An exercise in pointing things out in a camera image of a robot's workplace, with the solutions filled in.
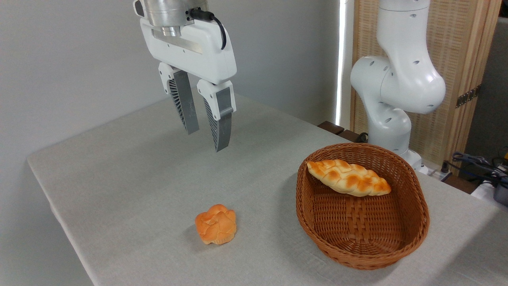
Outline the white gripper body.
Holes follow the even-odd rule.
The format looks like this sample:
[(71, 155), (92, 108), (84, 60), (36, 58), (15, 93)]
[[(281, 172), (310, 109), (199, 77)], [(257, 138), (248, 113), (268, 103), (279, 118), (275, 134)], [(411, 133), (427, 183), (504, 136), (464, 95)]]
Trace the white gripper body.
[(181, 36), (166, 37), (145, 18), (141, 29), (151, 55), (162, 63), (195, 75), (216, 85), (225, 83), (237, 72), (230, 37), (223, 41), (214, 22), (195, 20), (180, 29)]

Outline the gray ribbed gripper finger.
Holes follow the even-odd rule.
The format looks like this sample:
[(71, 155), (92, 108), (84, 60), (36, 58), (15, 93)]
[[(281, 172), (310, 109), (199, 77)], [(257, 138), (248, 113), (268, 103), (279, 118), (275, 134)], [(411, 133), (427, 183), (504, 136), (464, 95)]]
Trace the gray ribbed gripper finger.
[(158, 66), (165, 92), (172, 98), (180, 120), (188, 134), (198, 131), (198, 118), (187, 72), (166, 63)]
[(198, 92), (204, 98), (205, 110), (216, 152), (229, 145), (232, 113), (237, 110), (231, 81), (214, 85), (204, 79), (197, 83)]

